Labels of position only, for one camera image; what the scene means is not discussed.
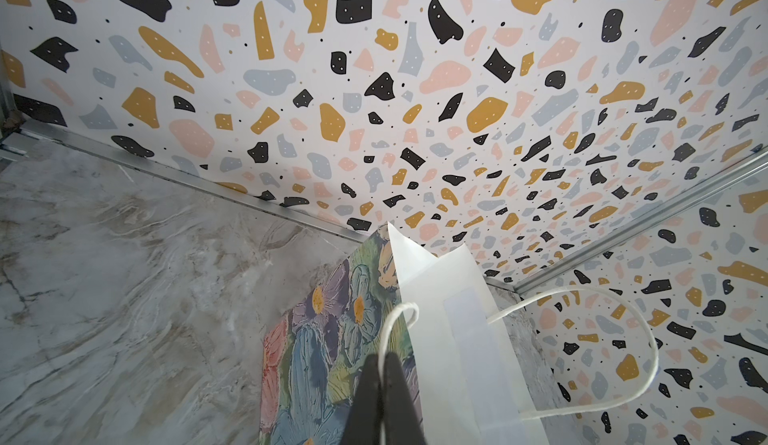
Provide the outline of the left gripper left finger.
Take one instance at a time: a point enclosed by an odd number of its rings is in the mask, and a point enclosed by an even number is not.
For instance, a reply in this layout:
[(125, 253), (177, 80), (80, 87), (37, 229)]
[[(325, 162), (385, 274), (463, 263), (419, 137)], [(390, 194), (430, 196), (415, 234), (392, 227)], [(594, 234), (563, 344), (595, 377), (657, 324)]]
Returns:
[(382, 442), (383, 405), (378, 356), (369, 355), (349, 410), (341, 445), (379, 445)]

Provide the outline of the floral paper bag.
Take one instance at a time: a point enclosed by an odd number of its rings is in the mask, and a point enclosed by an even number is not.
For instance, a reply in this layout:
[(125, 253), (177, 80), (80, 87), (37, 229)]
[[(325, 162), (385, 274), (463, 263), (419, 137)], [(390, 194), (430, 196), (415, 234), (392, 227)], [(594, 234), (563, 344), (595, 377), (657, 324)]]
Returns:
[(435, 256), (386, 224), (263, 345), (259, 440), (340, 444), (365, 359), (394, 352), (426, 444), (544, 444), (538, 409), (468, 248)]

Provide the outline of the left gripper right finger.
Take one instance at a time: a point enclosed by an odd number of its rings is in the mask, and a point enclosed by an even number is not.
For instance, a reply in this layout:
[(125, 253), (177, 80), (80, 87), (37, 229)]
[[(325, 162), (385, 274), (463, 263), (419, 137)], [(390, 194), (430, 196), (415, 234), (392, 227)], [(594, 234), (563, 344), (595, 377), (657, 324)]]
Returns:
[(394, 352), (383, 356), (381, 440), (386, 445), (426, 445), (401, 362)]

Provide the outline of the right corner aluminium post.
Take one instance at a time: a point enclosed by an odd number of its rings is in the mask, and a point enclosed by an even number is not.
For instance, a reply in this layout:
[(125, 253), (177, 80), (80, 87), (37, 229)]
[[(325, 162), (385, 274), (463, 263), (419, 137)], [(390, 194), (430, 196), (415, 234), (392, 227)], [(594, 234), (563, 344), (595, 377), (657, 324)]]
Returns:
[(679, 215), (683, 211), (710, 199), (712, 196), (760, 173), (766, 168), (767, 147), (763, 146), (748, 157), (745, 157), (723, 171), (704, 179), (700, 183), (691, 186), (674, 198), (654, 206), (643, 215), (640, 215), (626, 225), (617, 228), (603, 238), (582, 247), (577, 252), (560, 260), (555, 265), (543, 269), (516, 285), (512, 285), (510, 290), (518, 294), (525, 294), (541, 287), (557, 276), (581, 266), (584, 262), (587, 262), (606, 251), (611, 251), (613, 248), (644, 233), (646, 230), (660, 225), (669, 218)]

